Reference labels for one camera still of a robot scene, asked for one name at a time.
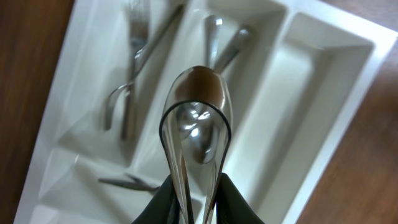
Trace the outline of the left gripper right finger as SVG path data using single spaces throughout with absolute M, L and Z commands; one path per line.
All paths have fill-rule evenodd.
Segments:
M 217 224 L 264 224 L 225 173 L 221 174 L 215 199 Z

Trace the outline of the steel tablespoon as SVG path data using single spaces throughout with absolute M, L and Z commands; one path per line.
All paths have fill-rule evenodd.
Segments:
M 218 57 L 214 71 L 222 74 L 234 58 L 249 45 L 253 36 L 254 31 L 251 26 L 241 26 Z
M 220 16 L 210 15 L 205 19 L 205 65 L 209 68 L 215 66 L 222 25 L 223 19 Z

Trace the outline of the steel kitchen tongs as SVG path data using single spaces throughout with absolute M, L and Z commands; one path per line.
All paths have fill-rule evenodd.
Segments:
M 233 109 L 224 78 L 204 66 L 182 72 L 167 95 L 159 135 L 185 223 L 194 223 L 188 173 L 205 187 L 203 222 L 210 223 L 231 142 Z

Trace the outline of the white plastic cutlery tray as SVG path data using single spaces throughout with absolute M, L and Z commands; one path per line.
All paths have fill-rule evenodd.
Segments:
M 249 46 L 223 73 L 233 106 L 223 170 L 266 223 L 295 223 L 397 33 L 321 1 L 184 1 L 137 78 L 137 137 L 120 139 L 124 100 L 103 129 L 107 96 L 129 66 L 126 1 L 76 1 L 16 223 L 131 223 L 151 199 L 101 184 L 135 175 L 160 185 L 159 139 L 175 78 L 204 62 L 204 20 L 223 18 L 219 47 L 242 24 Z

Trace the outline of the steel teaspoon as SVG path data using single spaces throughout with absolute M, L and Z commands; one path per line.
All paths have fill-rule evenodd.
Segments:
M 151 186 L 144 182 L 142 179 L 135 177 L 133 175 L 127 174 L 126 175 L 130 180 L 122 180 L 122 179 L 111 179 L 111 178 L 99 178 L 98 182 L 104 184 L 115 185 L 118 187 L 122 187 L 125 189 L 130 190 L 137 190 L 137 191 L 148 191 L 148 192 L 156 192 L 159 190 L 159 186 Z

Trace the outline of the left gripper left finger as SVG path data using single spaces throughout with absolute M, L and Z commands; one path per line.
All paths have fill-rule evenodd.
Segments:
M 169 175 L 132 224 L 179 224 L 180 204 Z

